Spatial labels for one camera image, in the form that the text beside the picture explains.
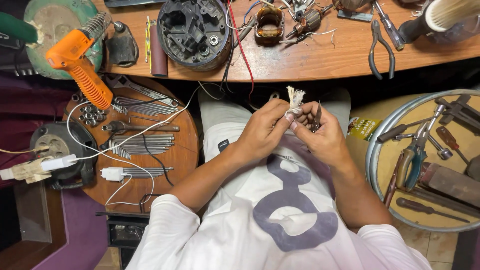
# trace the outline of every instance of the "orange heat gun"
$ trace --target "orange heat gun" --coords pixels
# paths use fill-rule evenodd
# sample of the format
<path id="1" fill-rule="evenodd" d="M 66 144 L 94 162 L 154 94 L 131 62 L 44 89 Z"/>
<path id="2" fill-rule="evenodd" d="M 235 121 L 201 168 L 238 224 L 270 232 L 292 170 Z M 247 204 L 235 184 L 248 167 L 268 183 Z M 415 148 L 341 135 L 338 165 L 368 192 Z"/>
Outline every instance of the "orange heat gun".
<path id="1" fill-rule="evenodd" d="M 52 68 L 70 74 L 86 98 L 102 110 L 110 107 L 113 93 L 95 73 L 95 66 L 85 54 L 111 23 L 112 17 L 108 13 L 99 12 L 82 28 L 72 30 L 46 54 Z"/>

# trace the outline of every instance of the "screwdriver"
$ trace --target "screwdriver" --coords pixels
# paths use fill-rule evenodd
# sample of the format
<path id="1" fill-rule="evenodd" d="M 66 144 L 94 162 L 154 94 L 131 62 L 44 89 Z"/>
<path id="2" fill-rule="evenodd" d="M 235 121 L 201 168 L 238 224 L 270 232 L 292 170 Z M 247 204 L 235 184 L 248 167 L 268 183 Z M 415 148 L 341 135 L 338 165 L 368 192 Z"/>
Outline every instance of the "screwdriver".
<path id="1" fill-rule="evenodd" d="M 384 142 L 388 141 L 389 139 L 395 138 L 395 136 L 397 136 L 398 134 L 405 132 L 408 127 L 415 126 L 415 125 L 418 125 L 418 124 L 421 124 L 421 123 L 425 123 L 427 121 L 432 120 L 435 117 L 437 117 L 437 116 L 432 116 L 432 117 L 429 117 L 429 118 L 425 118 L 423 120 L 416 121 L 416 122 L 406 124 L 406 125 L 405 124 L 400 124 L 400 125 L 392 128 L 391 130 L 383 133 L 382 135 L 378 136 L 377 141 L 379 143 L 384 143 Z"/>
<path id="2" fill-rule="evenodd" d="M 462 152 L 460 152 L 460 146 L 456 144 L 455 138 L 446 127 L 441 126 L 437 128 L 437 134 L 446 145 L 458 153 L 458 155 L 463 159 L 463 161 L 465 161 L 467 165 L 470 164 L 469 160 L 462 154 Z"/>
<path id="3" fill-rule="evenodd" d="M 459 217 L 456 217 L 456 216 L 452 216 L 452 215 L 449 215 L 449 214 L 445 214 L 445 213 L 442 213 L 442 212 L 438 212 L 435 209 L 433 209 L 432 207 L 428 207 L 428 206 L 425 206 L 421 203 L 414 202 L 414 201 L 411 201 L 411 200 L 407 200 L 405 198 L 398 198 L 396 200 L 396 204 L 398 206 L 402 207 L 402 208 L 410 209 L 410 210 L 413 210 L 415 212 L 425 213 L 425 214 L 428 214 L 428 215 L 436 214 L 436 215 L 446 217 L 446 218 L 449 218 L 449 219 L 453 219 L 453 220 L 456 220 L 456 221 L 470 223 L 468 220 L 465 220 L 465 219 L 462 219 L 462 218 L 459 218 Z"/>

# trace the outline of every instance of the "sandpaper roll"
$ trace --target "sandpaper roll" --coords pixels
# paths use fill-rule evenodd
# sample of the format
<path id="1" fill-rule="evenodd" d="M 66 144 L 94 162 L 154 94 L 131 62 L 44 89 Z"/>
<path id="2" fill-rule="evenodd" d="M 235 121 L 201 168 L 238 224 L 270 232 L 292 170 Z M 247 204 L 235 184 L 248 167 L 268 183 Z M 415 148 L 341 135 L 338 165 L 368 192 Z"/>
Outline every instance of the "sandpaper roll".
<path id="1" fill-rule="evenodd" d="M 150 26 L 150 51 L 152 54 L 152 72 L 155 77 L 168 76 L 167 54 L 163 51 L 158 41 L 157 26 Z"/>

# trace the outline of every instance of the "white t-shirt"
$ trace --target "white t-shirt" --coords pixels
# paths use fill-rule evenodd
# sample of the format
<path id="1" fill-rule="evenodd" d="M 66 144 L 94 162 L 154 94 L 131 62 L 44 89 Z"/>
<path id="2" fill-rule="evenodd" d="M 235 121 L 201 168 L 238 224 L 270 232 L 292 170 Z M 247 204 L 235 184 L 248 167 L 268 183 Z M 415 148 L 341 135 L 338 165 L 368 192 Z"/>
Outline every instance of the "white t-shirt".
<path id="1" fill-rule="evenodd" d="M 244 127 L 210 128 L 205 160 Z M 368 225 L 358 234 L 347 229 L 332 199 L 328 166 L 302 144 L 287 132 L 272 155 L 230 176 L 201 223 L 175 196 L 157 198 L 127 270 L 431 269 L 393 226 Z"/>

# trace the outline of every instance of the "needle-nose pliers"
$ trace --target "needle-nose pliers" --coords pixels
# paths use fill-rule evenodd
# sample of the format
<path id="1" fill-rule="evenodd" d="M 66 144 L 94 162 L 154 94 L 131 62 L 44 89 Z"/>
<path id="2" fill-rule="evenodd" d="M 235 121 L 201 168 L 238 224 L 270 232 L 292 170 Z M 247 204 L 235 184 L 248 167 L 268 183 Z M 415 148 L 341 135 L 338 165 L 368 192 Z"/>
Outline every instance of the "needle-nose pliers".
<path id="1" fill-rule="evenodd" d="M 368 64 L 370 65 L 370 69 L 372 70 L 373 75 L 377 77 L 377 79 L 383 79 L 382 75 L 380 74 L 380 72 L 378 72 L 377 67 L 375 66 L 375 59 L 373 58 L 373 51 L 375 50 L 375 45 L 377 45 L 377 42 L 380 41 L 380 43 L 387 49 L 388 56 L 390 57 L 390 69 L 388 70 L 388 78 L 392 79 L 395 73 L 395 54 L 393 54 L 392 48 L 382 37 L 382 32 L 380 31 L 380 23 L 377 20 L 372 21 L 372 35 L 373 43 L 372 47 L 370 48 L 370 54 L 368 55 Z"/>

